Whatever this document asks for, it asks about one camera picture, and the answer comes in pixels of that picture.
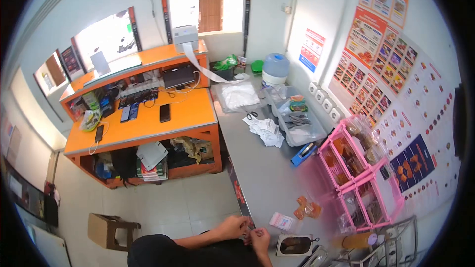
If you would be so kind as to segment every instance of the green plastic bag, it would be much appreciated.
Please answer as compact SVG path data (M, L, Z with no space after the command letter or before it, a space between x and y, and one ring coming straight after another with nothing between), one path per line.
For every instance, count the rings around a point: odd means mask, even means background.
M226 57L226 59L224 59L223 61L216 62L216 64L214 64L213 69L215 69L215 70L228 70L229 68L233 68L237 64L238 64L237 58L233 54L233 55L229 55L228 57Z

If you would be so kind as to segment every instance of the black shirt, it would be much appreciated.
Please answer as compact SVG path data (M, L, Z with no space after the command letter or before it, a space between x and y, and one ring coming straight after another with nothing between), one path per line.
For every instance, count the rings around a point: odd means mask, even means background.
M245 246L241 239L188 249L162 234L135 240L129 250L127 264L129 267L261 266L252 247Z

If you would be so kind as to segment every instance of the ceramic tile floor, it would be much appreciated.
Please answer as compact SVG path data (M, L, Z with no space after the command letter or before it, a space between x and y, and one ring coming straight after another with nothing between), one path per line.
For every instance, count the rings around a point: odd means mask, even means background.
M90 212L140 223L136 237L161 233L172 239L200 234L240 214L226 172L110 190L60 155L55 184L61 196L58 234L66 241L72 267L127 266L127 252L103 249L87 238Z

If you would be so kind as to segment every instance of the hand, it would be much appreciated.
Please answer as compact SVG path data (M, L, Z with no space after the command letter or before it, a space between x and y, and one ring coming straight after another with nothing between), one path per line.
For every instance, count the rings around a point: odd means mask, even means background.
M211 231L214 232L219 240L236 239L248 233L249 222L248 216L230 216Z
M252 244L252 248L258 257L267 257L267 249L269 248L270 234L266 228L257 228L252 230L244 239L244 244Z

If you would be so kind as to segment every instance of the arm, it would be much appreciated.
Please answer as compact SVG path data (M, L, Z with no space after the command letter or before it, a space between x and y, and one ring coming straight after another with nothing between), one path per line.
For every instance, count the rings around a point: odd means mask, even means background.
M175 243L186 248L200 248L223 240L239 238L247 231L249 217L227 217L216 228L192 237L175 239Z
M259 263L263 267L272 267L272 262L269 258L270 234L266 228L257 228L252 230L249 235L244 239L244 244L252 244L252 248L256 253Z

